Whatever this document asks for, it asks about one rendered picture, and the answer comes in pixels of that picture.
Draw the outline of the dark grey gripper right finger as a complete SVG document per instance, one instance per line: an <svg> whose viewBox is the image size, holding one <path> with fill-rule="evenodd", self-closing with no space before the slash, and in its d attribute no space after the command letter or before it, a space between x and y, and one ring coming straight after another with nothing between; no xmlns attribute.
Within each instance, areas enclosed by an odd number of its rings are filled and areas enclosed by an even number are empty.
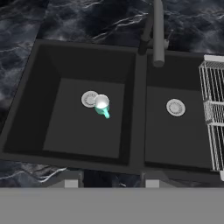
<svg viewBox="0 0 224 224"><path fill-rule="evenodd" d="M184 187L178 181L169 179L162 171L143 171L141 174L144 188L177 188Z"/></svg>

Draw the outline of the dark grey double sink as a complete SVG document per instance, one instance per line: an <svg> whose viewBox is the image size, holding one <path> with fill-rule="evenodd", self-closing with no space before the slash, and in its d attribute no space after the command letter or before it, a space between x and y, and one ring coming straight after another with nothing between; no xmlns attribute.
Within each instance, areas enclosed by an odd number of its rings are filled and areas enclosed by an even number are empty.
<svg viewBox="0 0 224 224"><path fill-rule="evenodd" d="M0 159L221 181L204 116L203 58L168 51L156 68L152 51L38 39L0 133ZM81 103L89 90L109 98L109 119ZM170 99L185 104L182 116L168 113Z"/></svg>

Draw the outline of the grey sink tap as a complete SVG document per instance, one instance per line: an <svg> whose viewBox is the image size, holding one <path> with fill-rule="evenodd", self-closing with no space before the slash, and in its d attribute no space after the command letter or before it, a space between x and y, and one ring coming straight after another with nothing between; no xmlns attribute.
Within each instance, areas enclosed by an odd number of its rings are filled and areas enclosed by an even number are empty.
<svg viewBox="0 0 224 224"><path fill-rule="evenodd" d="M169 41L165 39L164 6L162 0L152 0L152 6L143 28L140 38L138 53L145 55L152 46L154 67L162 67L165 64L165 48Z"/></svg>

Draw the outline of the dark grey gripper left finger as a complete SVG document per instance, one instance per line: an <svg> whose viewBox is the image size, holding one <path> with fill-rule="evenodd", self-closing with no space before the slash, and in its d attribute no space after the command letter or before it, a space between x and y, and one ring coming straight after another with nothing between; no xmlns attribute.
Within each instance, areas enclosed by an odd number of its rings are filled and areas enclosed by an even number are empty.
<svg viewBox="0 0 224 224"><path fill-rule="evenodd" d="M47 180L41 185L42 187L51 188L82 188L83 172L82 171L63 171Z"/></svg>

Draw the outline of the teal mug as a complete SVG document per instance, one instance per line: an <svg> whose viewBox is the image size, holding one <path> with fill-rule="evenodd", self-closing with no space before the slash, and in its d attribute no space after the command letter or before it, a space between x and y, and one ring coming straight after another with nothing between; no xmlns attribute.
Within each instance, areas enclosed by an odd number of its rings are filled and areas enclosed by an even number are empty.
<svg viewBox="0 0 224 224"><path fill-rule="evenodd" d="M109 114L109 98L105 94L98 94L94 98L94 109L97 114L110 118Z"/></svg>

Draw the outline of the round silver sink drain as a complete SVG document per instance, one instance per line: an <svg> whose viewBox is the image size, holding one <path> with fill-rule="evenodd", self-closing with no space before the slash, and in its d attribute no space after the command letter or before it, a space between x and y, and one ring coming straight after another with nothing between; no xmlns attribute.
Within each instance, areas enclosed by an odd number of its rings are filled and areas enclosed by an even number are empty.
<svg viewBox="0 0 224 224"><path fill-rule="evenodd" d="M186 112L185 104L179 99L170 99L166 103L166 109L172 116L182 116Z"/></svg>
<svg viewBox="0 0 224 224"><path fill-rule="evenodd" d="M82 95L81 103L87 108L93 108L95 106L94 99L97 95L95 91L89 90Z"/></svg>

